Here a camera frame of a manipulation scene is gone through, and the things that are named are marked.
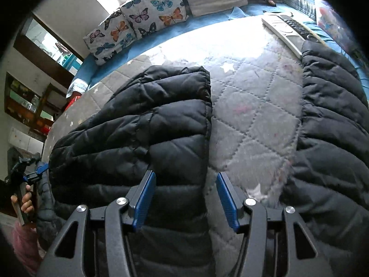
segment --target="silver screw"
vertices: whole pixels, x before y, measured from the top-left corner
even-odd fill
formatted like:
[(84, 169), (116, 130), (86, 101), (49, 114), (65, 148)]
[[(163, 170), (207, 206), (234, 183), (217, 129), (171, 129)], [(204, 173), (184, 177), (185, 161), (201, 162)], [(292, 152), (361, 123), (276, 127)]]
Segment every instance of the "silver screw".
[(86, 209), (87, 209), (87, 206), (84, 205), (84, 204), (77, 206), (77, 211), (78, 212), (84, 212)]
[(124, 205), (127, 203), (127, 199), (126, 198), (118, 198), (117, 199), (117, 204), (118, 205)]
[(295, 212), (295, 209), (292, 206), (287, 206), (286, 212), (288, 212), (289, 214), (293, 214)]
[(253, 206), (253, 205), (256, 204), (256, 201), (254, 199), (252, 199), (252, 198), (247, 198), (245, 200), (245, 204), (248, 205), (248, 206)]

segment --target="butterfly print pillowcase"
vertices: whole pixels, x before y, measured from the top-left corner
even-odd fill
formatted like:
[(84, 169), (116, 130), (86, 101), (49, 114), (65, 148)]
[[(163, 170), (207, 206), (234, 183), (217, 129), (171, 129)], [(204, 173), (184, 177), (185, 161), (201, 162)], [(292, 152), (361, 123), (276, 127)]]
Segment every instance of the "butterfly print pillowcase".
[(83, 38), (98, 65), (104, 64), (136, 39), (136, 34), (121, 9), (114, 11)]
[(135, 29), (137, 39), (187, 19), (182, 0), (130, 0), (120, 10)]

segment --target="person's arm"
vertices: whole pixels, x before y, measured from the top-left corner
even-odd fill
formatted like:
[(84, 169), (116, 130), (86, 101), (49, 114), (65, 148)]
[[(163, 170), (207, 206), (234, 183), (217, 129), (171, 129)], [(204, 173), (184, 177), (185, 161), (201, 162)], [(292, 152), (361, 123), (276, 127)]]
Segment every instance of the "person's arm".
[[(35, 212), (34, 206), (32, 204), (32, 193), (29, 185), (26, 186), (27, 193), (22, 197), (22, 207), (21, 211), (32, 215)], [(13, 206), (17, 203), (18, 199), (16, 196), (11, 197)], [(37, 246), (37, 233), (36, 225), (32, 222), (21, 226), (18, 221), (15, 222), (13, 230), (13, 241), (12, 245), (14, 248), (14, 253), (19, 259), (19, 261), (25, 266), (27, 271), (34, 276), (40, 266), (42, 261), (40, 255), (38, 254)]]

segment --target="black quilted jacket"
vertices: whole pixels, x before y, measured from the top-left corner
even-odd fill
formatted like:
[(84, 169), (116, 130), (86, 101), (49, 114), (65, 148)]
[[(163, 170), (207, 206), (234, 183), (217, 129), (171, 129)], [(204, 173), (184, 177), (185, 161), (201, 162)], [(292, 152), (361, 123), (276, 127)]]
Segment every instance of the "black quilted jacket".
[(302, 131), (281, 201), (302, 215), (336, 276), (369, 275), (369, 111), (342, 55), (303, 45)]
[[(157, 188), (145, 226), (130, 237), (138, 275), (215, 276), (202, 194), (211, 112), (210, 75), (202, 67), (152, 66), (119, 88), (54, 146), (49, 183), (38, 187), (42, 240), (52, 242), (77, 205), (124, 196), (151, 166)], [(106, 276), (104, 257), (99, 265)]]

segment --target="hand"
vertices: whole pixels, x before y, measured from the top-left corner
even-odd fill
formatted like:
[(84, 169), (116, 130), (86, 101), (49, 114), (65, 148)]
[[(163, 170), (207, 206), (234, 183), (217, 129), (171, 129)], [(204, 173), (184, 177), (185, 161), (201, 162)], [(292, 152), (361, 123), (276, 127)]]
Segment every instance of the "hand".
[[(29, 185), (26, 185), (25, 187), (27, 193), (22, 197), (22, 207), (21, 207), (21, 211), (23, 211), (25, 214), (33, 214), (35, 212), (35, 208), (32, 204), (32, 192), (31, 192), (31, 187)], [(12, 201), (12, 205), (13, 208), (15, 210), (15, 206), (18, 202), (18, 198), (17, 196), (11, 196), (11, 201)]]

